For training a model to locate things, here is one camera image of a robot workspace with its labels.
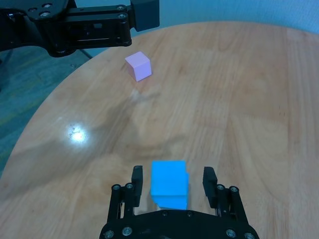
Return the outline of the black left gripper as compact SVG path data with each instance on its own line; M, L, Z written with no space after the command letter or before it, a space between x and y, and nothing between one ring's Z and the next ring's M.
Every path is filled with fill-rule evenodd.
M71 8L71 0L2 0L0 50L38 46L52 57L72 54L59 29Z

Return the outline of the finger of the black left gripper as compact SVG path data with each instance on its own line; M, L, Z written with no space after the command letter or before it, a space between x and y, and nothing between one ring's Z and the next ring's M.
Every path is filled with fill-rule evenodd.
M48 52L130 46L131 29L140 32L160 24L158 0L132 0L129 5L75 7L68 4L59 14L39 23Z

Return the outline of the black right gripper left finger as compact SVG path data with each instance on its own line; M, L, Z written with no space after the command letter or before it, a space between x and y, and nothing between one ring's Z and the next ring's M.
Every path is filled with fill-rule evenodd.
M134 209L139 207L143 189L143 167L133 167L131 182L125 186L115 184L112 186L111 199L108 211L108 220L121 218L122 205L124 204L123 218L131 218L135 215Z

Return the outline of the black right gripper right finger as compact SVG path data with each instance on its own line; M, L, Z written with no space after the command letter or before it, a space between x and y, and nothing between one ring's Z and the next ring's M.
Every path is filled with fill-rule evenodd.
M212 167L204 167L203 187L209 205L217 216L231 220L246 220L247 216L236 186L226 188L218 184L217 176Z

